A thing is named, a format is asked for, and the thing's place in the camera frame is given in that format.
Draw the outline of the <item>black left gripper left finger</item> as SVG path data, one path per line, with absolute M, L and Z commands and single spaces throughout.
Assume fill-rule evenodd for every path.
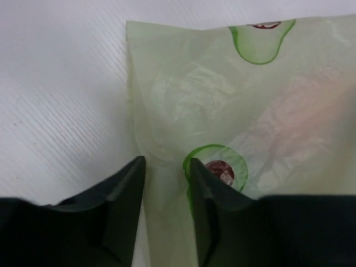
M 55 205 L 1 198 L 2 266 L 131 266 L 146 161 Z

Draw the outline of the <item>green avocado-print plastic bag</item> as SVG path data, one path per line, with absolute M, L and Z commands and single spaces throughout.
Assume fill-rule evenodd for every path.
M 355 197 L 355 17 L 126 25 L 152 266 L 200 266 L 190 163 L 246 197 Z

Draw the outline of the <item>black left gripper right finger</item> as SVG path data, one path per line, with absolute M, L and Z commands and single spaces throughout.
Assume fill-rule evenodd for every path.
M 190 163 L 200 266 L 354 266 L 355 197 L 269 195 L 250 199 Z

